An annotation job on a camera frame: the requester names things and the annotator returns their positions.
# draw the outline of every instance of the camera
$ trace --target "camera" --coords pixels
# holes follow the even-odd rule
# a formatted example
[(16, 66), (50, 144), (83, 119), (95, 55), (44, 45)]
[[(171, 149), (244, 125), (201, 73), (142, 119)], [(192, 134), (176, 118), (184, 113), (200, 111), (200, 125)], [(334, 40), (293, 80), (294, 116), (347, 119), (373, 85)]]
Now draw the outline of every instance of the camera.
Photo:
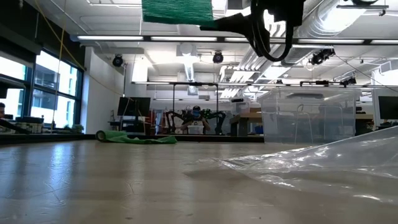
[(112, 61), (113, 66), (121, 67), (123, 64), (123, 56), (122, 55), (115, 55)]
[(224, 60), (224, 56), (221, 53), (221, 51), (216, 51), (214, 53), (213, 62), (214, 63), (221, 63), (221, 62), (223, 62), (223, 60)]

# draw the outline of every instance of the green netting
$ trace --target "green netting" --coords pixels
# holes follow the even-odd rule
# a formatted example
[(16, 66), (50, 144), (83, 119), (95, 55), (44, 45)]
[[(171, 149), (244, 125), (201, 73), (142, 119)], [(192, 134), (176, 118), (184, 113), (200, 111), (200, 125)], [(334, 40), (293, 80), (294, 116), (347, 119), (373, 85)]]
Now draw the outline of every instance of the green netting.
[(145, 22), (214, 27), (211, 0), (142, 0)]

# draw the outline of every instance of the white column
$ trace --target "white column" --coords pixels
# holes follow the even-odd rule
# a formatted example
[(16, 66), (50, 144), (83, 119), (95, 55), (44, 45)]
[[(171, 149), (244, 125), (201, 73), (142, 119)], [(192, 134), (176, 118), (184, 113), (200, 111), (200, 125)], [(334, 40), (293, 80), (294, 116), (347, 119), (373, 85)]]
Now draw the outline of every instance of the white column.
[(127, 97), (146, 97), (147, 85), (135, 85), (131, 82), (146, 82), (148, 79), (148, 67), (144, 63), (129, 63), (126, 67), (126, 90)]

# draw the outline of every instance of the person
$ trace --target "person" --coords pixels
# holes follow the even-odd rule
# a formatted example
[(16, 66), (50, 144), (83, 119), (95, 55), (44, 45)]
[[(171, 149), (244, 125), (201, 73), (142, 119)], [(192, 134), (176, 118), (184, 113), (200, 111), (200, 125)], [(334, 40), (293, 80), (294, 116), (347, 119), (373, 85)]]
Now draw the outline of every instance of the person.
[(192, 108), (192, 116), (193, 120), (191, 121), (184, 121), (181, 125), (181, 130), (186, 131), (188, 129), (189, 125), (195, 124), (198, 121), (201, 121), (203, 124), (203, 134), (206, 134), (206, 131), (210, 131), (211, 127), (208, 123), (208, 121), (201, 115), (200, 113), (200, 107), (199, 106), (194, 106)]
[(8, 128), (8, 129), (12, 129), (17, 131), (18, 133), (21, 134), (29, 134), (29, 131), (23, 128), (20, 128), (16, 125), (11, 124), (10, 122), (6, 121), (4, 119), (4, 115), (5, 115), (5, 109), (6, 109), (6, 105), (4, 103), (0, 103), (0, 126)]
[(0, 103), (0, 118), (2, 118), (2, 119), (4, 118), (4, 115), (5, 115), (5, 113), (4, 113), (5, 109), (6, 109), (6, 105), (4, 103)]

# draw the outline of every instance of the plastic sheet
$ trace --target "plastic sheet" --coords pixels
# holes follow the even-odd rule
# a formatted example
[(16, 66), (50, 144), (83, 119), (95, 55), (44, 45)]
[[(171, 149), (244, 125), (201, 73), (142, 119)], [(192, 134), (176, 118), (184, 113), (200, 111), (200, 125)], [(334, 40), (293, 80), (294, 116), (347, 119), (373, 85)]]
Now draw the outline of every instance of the plastic sheet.
[(398, 127), (317, 147), (195, 164), (236, 170), (267, 185), (306, 194), (398, 205)]

